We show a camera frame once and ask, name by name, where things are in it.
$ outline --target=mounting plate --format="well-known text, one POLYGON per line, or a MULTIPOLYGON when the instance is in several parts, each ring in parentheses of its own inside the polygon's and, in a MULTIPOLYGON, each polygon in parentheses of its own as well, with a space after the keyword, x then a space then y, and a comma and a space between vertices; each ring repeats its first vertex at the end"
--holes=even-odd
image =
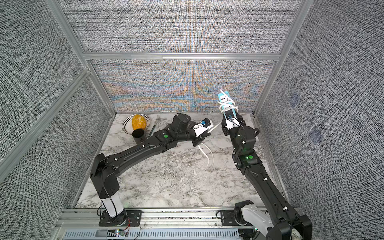
MULTIPOLYGON (((125 218, 129 219, 129 221, 131 222, 130 223, 131 227, 138 227, 139 226, 139 222, 141 221, 141 213, 142 213, 141 210, 126 210, 126 217, 125 218)), ((116 223, 114 223, 114 222, 108 223, 108 222, 106 222, 106 220, 104 220, 104 221, 100 220, 99 226, 100 227, 126 227, 126 226, 128 226, 129 221, 125 221, 122 224, 120 224, 119 226, 117 226, 116 223)))
POLYGON ((252 226, 249 222, 245 225, 240 225, 235 221, 234 210, 220 210, 221 225, 223 226, 252 226))

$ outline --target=metal bar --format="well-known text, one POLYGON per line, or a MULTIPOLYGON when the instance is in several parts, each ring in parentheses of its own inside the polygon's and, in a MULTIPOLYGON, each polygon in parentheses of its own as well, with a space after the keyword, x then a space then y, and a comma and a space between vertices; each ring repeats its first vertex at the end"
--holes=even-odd
POLYGON ((284 61, 285 61, 285 59, 286 59, 286 57, 287 57, 287 55, 288 55, 288 53, 292 47, 292 44, 294 43, 294 41, 296 39, 296 36, 300 30, 300 27, 303 24, 304 19, 307 16, 307 13, 308 13, 311 5, 313 4, 313 1, 314 0, 303 0, 303 2, 301 3, 300 8, 296 13, 295 20, 293 21, 291 28, 288 32, 288 35, 284 41, 284 44, 283 44, 283 47, 281 50, 281 57, 277 61, 275 66, 273 67, 271 74, 270 74, 267 82, 265 83, 262 92, 260 93, 259 99, 256 103, 256 107, 254 110, 255 116, 259 114, 261 108, 263 107, 263 104, 264 104, 269 92, 271 91, 271 88, 272 88, 277 76, 279 75, 279 72, 280 72, 280 70, 284 64, 284 61))
MULTIPOLYGON (((176 111, 176 112, 117 112, 116 114, 157 114, 157 113, 180 113, 180 111, 176 111)), ((217 112, 183 112, 182 113, 185 113, 185 114, 202 114, 202 113, 206 113, 206 114, 212 114, 212 113, 217 113, 217 114, 221 114, 220 111, 218 110, 217 112)), ((253 112, 250 112, 250 111, 244 111, 244 112, 241 112, 241 113, 245 113, 245 114, 253 114, 253 112)))
MULTIPOLYGON (((206 212, 216 212, 217 210, 233 210, 233 207, 190 207, 190 208, 125 208, 125 210, 141 210, 143 212, 181 212, 181 211, 206 211, 206 212)), ((97 209, 63 209, 62 212, 76 212, 84 213, 91 212, 96 213, 97 209)))
POLYGON ((55 103, 52 104, 52 106, 50 106, 50 108, 48 108, 48 110, 40 117, 24 138, 20 140, 10 153, 8 153, 5 159, 0 163, 0 183, 3 182, 12 169, 18 164, 24 154, 43 133, 45 128, 55 118, 60 109, 66 104, 68 99, 75 93, 77 88, 89 74, 90 72, 88 70, 83 70, 64 90, 55 103))
POLYGON ((90 61, 86 61, 86 62, 87 62, 88 69, 91 71, 91 75, 89 78, 91 79, 92 85, 96 89, 96 92, 98 93, 99 97, 101 98, 102 102, 104 103, 104 106, 108 110, 109 114, 112 117, 115 117, 116 116, 116 109, 113 106, 113 103, 112 103, 111 99, 109 98, 107 91, 105 90, 103 84, 101 83, 99 77, 97 76, 96 71, 93 68, 91 62, 90 61))
POLYGON ((84 53, 90 59, 123 59, 123 60, 279 60, 279 53, 84 53))
POLYGON ((107 108, 109 114, 111 116, 115 116, 116 110, 111 102, 111 99, 109 98, 107 92, 105 91, 100 79, 97 77, 97 74, 95 73, 93 67, 91 64, 89 64, 83 55, 83 47, 81 46, 79 40, 77 39, 71 25, 69 24, 67 17, 65 16, 63 9, 61 8, 60 4, 57 2, 57 0, 45 0, 49 8, 51 9, 51 12, 53 16, 56 18, 57 23, 59 24, 61 30, 63 31, 65 37, 67 38, 68 42, 70 43, 73 51, 75 52, 77 58, 79 59, 81 65, 84 68, 89 68, 91 71, 91 82, 94 88, 96 89, 99 97, 101 98, 102 102, 104 103, 105 107, 107 108))
POLYGON ((104 133, 104 135, 103 135, 103 138, 102 138, 102 140, 101 140, 101 142, 100 142, 100 144, 99 144, 99 147, 98 147, 98 149, 97 149, 97 151, 96 151, 96 153, 95 153, 95 155, 94 155, 94 157, 93 157, 92 163, 91 163, 90 166, 88 167, 87 174, 85 175, 85 177, 84 177, 84 179, 83 179, 83 182, 82 182, 81 185, 80 185, 80 188, 79 188, 79 190, 78 190, 78 192, 77 192, 77 194, 76 194, 76 197, 74 198, 74 201, 73 201, 71 207, 75 207, 76 204, 77 204, 77 201, 78 201, 79 198, 80 198, 80 194, 82 193, 82 191, 83 191, 83 189, 84 189, 84 186, 85 186, 85 184, 87 183, 87 180, 88 180, 88 177, 89 177, 89 173, 91 172, 91 166, 93 165, 93 161, 94 161, 95 157, 100 153, 101 148, 102 148, 103 145, 104 145, 105 139, 107 138, 108 133, 109 133, 109 130, 111 129, 113 120, 114 120, 114 118, 111 118, 111 119, 109 120, 108 127, 107 127, 107 129, 105 130, 105 133, 104 133))
POLYGON ((75 52, 81 65, 86 68, 87 64, 83 56, 83 47, 81 46, 73 29, 71 28, 71 25, 69 24, 67 17, 65 16, 60 4, 57 2, 57 0, 45 0, 45 2, 51 9, 53 16, 56 18, 57 23, 59 24, 69 44, 73 48, 73 51, 75 52))
MULTIPOLYGON (((133 208, 142 210, 141 227, 146 228, 251 228, 252 226, 221 225, 216 217, 218 210, 233 210, 233 207, 197 207, 197 208, 133 208)), ((56 229, 106 229, 99 227, 97 209, 63 209, 57 221, 56 229)))
POLYGON ((260 126, 259 120, 256 116, 252 118, 253 124, 255 127, 260 129, 260 133, 258 135, 258 138, 260 140, 261 146, 264 149, 265 159, 267 160, 268 166, 271 170, 271 173, 276 181, 277 189, 282 193, 284 198, 287 200, 287 202, 290 203, 287 191, 284 187, 283 180, 281 179, 281 175, 279 171, 277 170, 277 165, 275 163, 275 159, 273 158, 271 149, 269 148, 268 142, 265 139, 263 128, 260 126))
POLYGON ((64 228, 54 229, 53 233, 51 235, 50 240, 61 240, 61 239, 63 239, 65 232, 66 232, 66 229, 64 229, 64 228))
MULTIPOLYGON (((77 213, 63 212, 60 218, 93 218, 95 213, 82 213, 81 215, 77 213)), ((199 217, 199 218, 213 218, 216 217, 216 212, 143 212, 142 218, 189 218, 189 217, 199 217)))

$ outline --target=white cylindrical base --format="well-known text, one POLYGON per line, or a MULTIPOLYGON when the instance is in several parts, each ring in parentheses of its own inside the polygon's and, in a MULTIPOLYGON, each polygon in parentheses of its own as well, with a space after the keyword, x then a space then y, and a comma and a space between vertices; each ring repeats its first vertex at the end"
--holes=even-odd
POLYGON ((116 214, 118 215, 119 213, 121 213, 124 210, 124 207, 122 206, 118 192, 113 194, 111 196, 111 199, 112 199, 113 203, 115 204, 115 207, 113 207, 113 204, 109 198, 102 199, 102 201, 104 203, 104 206, 105 206, 109 216, 115 217, 116 214))

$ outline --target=white cable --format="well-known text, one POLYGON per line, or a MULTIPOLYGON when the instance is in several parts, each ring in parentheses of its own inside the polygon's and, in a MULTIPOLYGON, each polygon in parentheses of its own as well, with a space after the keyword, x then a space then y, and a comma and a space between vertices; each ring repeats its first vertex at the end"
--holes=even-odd
MULTIPOLYGON (((209 149, 209 147, 207 147, 207 145, 205 145, 204 143, 201 143, 201 144, 203 144, 206 148, 208 148, 208 150, 209 150, 209 151, 211 152, 211 154, 212 154, 212 165, 211 165, 211 167, 210 167, 210 168, 212 168, 213 165, 214 165, 214 163, 215 163, 214 154, 212 153, 211 149, 209 149)), ((206 168, 206 169, 210 169, 210 168, 208 168, 208 165, 209 165, 209 157, 208 157, 207 154, 205 154, 205 152, 201 149, 200 144, 197 145, 197 146, 199 147, 200 151, 201 151, 201 152, 207 157, 207 159, 208 159, 207 166, 206 166, 205 168, 206 168)))
POLYGON ((213 128, 211 128, 209 131, 208 131, 208 133, 210 133, 210 132, 212 132, 217 126, 219 126, 220 125, 220 123, 221 122, 219 122, 218 124, 216 124, 213 128))
POLYGON ((217 101, 217 103, 220 104, 220 107, 219 107, 219 110, 221 111, 221 113, 227 111, 227 110, 230 110, 230 109, 234 109, 236 112, 238 111, 238 108, 239 107, 236 107, 236 103, 232 100, 232 98, 230 98, 223 90, 220 89, 220 92, 222 94, 224 94, 224 97, 228 98, 228 101, 225 101, 225 102, 219 102, 217 101))

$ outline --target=wall panel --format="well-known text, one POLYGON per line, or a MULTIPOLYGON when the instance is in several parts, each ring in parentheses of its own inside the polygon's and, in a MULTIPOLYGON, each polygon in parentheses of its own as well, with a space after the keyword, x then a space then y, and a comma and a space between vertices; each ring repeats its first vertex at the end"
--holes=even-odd
POLYGON ((229 91, 241 111, 253 111, 273 61, 92 60, 117 111, 213 111, 229 91))
POLYGON ((282 1, 59 0, 88 52, 280 52, 300 6, 282 1))
POLYGON ((49 239, 63 208, 70 208, 108 127, 110 115, 89 79, 0 184, 1 239, 15 231, 49 239))
POLYGON ((382 239, 384 6, 315 1, 259 120, 313 239, 382 239))
POLYGON ((1 1, 0 162, 83 70, 45 1, 1 1))

